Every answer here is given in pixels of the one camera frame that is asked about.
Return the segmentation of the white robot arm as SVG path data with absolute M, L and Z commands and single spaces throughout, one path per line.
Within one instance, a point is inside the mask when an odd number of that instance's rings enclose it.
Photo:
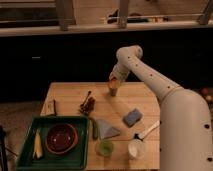
M 109 79 L 133 72 L 160 103 L 160 171 L 213 171 L 211 113 L 204 98 L 141 61 L 140 46 L 119 48 Z

